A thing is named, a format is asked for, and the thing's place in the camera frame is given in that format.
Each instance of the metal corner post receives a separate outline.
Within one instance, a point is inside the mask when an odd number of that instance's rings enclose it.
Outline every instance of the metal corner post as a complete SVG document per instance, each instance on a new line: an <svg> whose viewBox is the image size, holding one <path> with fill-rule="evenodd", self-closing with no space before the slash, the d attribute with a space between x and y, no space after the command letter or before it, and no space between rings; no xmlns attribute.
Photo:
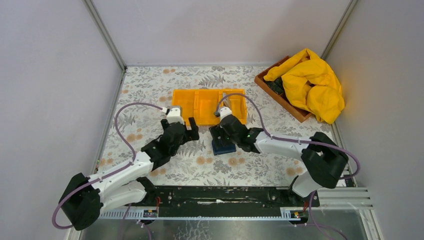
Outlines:
<svg viewBox="0 0 424 240"><path fill-rule="evenodd" d="M112 105L110 106L109 114L108 114L108 117L107 117L107 123L106 123L106 126L104 128L103 135L101 136L100 146L97 150L97 154L95 156L95 161L94 161L94 165L92 167L91 173L95 173L97 162L102 157L103 150L105 149L106 140L108 138L109 131L111 130L112 123L114 122L114 113L115 113L115 110L116 110L117 105L118 105L118 99L119 99L119 95L121 93L121 89L122 89L122 86L123 86L123 83L124 83L125 76L126 76L126 72L122 71L122 73L120 75L119 82L116 85Z"/></svg>
<svg viewBox="0 0 424 240"><path fill-rule="evenodd" d="M96 9L96 6L94 5L92 0L82 0L85 7L87 8L87 11L90 13L95 25L98 28L98 31L100 32L101 36L104 39L104 42L106 43L107 47L109 48L110 52L113 55L113 58L115 58L116 63L118 64L119 68L122 71L125 71L126 65L124 60L122 59L117 47L114 44L114 41L111 38L111 35L109 35L108 30L105 27L105 24L102 21L102 18L100 18L99 12Z"/></svg>
<svg viewBox="0 0 424 240"><path fill-rule="evenodd" d="M322 52L321 59L326 60L331 50L333 49L334 45L336 44L337 39L340 36L340 33L342 32L343 28L346 25L346 22L348 21L349 17L351 16L352 12L355 9L355 6L360 0L350 0L349 4L346 7L346 10L344 11L343 15L341 16L340 21L338 22L337 27L334 30L334 33L332 34L330 40L327 43L327 46L325 47L324 51Z"/></svg>

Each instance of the wooden tray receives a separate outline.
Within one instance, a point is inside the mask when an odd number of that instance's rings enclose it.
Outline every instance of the wooden tray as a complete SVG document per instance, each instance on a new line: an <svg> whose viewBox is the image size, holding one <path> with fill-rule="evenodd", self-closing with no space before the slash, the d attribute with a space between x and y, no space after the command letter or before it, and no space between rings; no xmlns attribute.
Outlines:
<svg viewBox="0 0 424 240"><path fill-rule="evenodd" d="M273 68L280 66L282 63L284 63L287 59L289 59L289 56L286 56L285 58L281 59L274 65L268 67L265 71L259 73L255 78L254 82L259 85L261 89L263 89L268 95L270 95L277 103L279 103L283 108L285 108L291 115L293 115L294 118L296 118L299 122L303 123L306 119L310 118L313 114L311 112L308 112L306 110L297 108L290 104L289 100L287 100L286 94L277 94L275 93L265 82L264 82L264 76L267 75L268 71Z"/></svg>

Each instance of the red wire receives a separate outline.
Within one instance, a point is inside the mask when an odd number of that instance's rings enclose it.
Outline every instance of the red wire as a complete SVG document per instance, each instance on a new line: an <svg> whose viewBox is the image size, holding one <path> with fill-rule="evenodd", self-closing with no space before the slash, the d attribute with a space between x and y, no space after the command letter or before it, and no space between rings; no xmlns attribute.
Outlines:
<svg viewBox="0 0 424 240"><path fill-rule="evenodd" d="M156 215L159 214L158 213L158 208L159 208L159 204L161 203L161 197L157 196L156 197Z"/></svg>
<svg viewBox="0 0 424 240"><path fill-rule="evenodd" d="M303 212L306 211L306 209L308 209L308 201L303 203Z"/></svg>

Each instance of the white arm segment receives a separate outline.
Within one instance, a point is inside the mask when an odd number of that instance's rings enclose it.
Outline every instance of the white arm segment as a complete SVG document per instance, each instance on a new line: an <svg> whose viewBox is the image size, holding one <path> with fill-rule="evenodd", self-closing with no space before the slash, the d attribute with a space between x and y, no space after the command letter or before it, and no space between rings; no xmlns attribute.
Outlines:
<svg viewBox="0 0 424 240"><path fill-rule="evenodd" d="M307 140L310 141L309 138L300 137L294 138L292 136L287 135L274 135L275 137L280 138L288 138L288 139L299 139L299 140ZM261 131L259 135L256 137L256 142L254 143L256 149L262 154L278 154L282 156L286 156L293 159L302 160L302 150L308 147L308 144L297 143L297 142L289 142L289 141L280 141L276 139L271 139L269 136L265 134L265 132Z"/></svg>
<svg viewBox="0 0 424 240"><path fill-rule="evenodd" d="M283 137L288 139L294 139L292 136L286 135L275 135L276 137ZM307 140L310 141L309 138L300 137L299 140ZM256 149L263 154L278 154L282 156L286 156L289 158L294 158L297 160L302 160L302 150L308 147L308 144L305 143L297 143L297 142L289 142L289 141L280 141L271 139L267 136L263 131L259 133L256 137L256 142L254 144ZM319 188L322 188L321 185L316 183L309 172L304 172L300 175L296 181L294 181L292 190L297 195L302 198L306 198L312 191L315 191Z"/></svg>
<svg viewBox="0 0 424 240"><path fill-rule="evenodd" d="M131 181L104 197L100 214L124 206L125 204L141 202L145 196L146 191L144 186L138 181Z"/></svg>
<svg viewBox="0 0 424 240"><path fill-rule="evenodd" d="M96 174L92 174L88 176L90 180L95 180L98 178L102 178L108 173L111 173L117 169L122 168L123 166L131 163L132 159L128 159L124 162L119 163L118 165L109 168L106 171L101 171ZM94 189L99 189L100 192L100 201L104 201L104 197L114 192L117 188L121 187L124 184L133 181L138 177L144 177L148 173L150 173L153 169L153 162L150 162L150 157L145 152L139 151L135 156L135 160L131 166L126 168L125 170L119 172L118 174L114 174L106 179L102 179L96 183L92 184Z"/></svg>

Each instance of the glass panel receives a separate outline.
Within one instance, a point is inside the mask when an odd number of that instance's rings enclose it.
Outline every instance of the glass panel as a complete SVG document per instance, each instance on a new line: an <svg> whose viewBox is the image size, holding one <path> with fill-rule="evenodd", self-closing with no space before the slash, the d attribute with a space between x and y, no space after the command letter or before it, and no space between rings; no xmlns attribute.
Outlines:
<svg viewBox="0 0 424 240"><path fill-rule="evenodd" d="M356 210L314 210L318 224L342 231L349 240L367 239L359 213ZM116 240L121 220L99 219L84 230L83 240ZM313 239L326 240L315 226L294 227L287 221L269 220L156 220L149 224L152 239L168 240L262 240L262 239ZM333 231L332 238L343 239ZM122 228L124 240L149 239L146 227L135 220L125 220Z"/></svg>

